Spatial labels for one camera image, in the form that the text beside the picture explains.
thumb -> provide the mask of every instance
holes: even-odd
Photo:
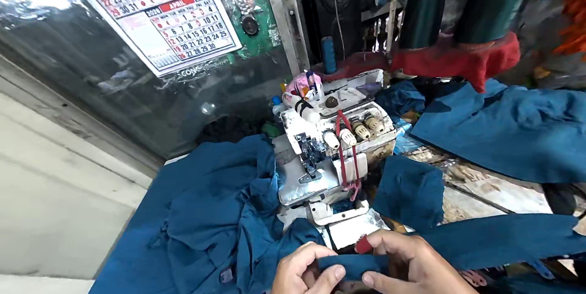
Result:
[[[382,294],[416,293],[414,283],[387,277],[378,272],[367,271],[363,273],[362,282]]]
[[[346,269],[341,265],[333,265],[325,269],[313,286],[307,290],[307,294],[330,294],[333,288],[346,275]]]

red fabric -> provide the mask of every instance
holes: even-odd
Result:
[[[356,245],[354,246],[354,250],[358,253],[358,254],[364,254],[367,253],[368,251],[370,251],[373,247],[370,245],[370,242],[368,242],[368,240],[366,240],[366,236],[362,236],[362,238],[360,240],[358,240],[358,242],[356,243]]]
[[[422,50],[398,50],[392,56],[391,71],[434,78],[461,76],[472,87],[485,92],[485,82],[498,73],[510,69],[519,61],[517,35],[509,32],[493,46],[481,50],[456,49],[452,38],[440,38],[436,45]]]
[[[387,69],[389,67],[389,61],[382,52],[357,52],[337,62],[336,67],[338,70],[332,74],[323,74],[324,69],[321,63],[311,66],[311,69],[319,73],[323,81],[329,82],[343,78],[351,78],[373,69]]]

dark green cylinder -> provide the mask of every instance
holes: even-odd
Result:
[[[523,0],[468,0],[456,27],[459,43],[487,43],[509,32]]]
[[[399,48],[426,48],[436,43],[445,0],[407,0]]]

hand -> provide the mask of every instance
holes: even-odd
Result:
[[[367,271],[362,282],[382,294],[477,294],[458,272],[419,236],[377,230],[366,236],[377,255],[391,260],[388,277]]]
[[[311,241],[300,246],[277,265],[271,294],[330,294],[346,275],[346,269],[341,265],[333,265],[318,277],[314,261],[332,255],[337,254]]]

white wall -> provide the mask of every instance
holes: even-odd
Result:
[[[86,294],[94,281],[0,275],[2,294]]]
[[[0,93],[0,274],[94,278],[150,181]]]

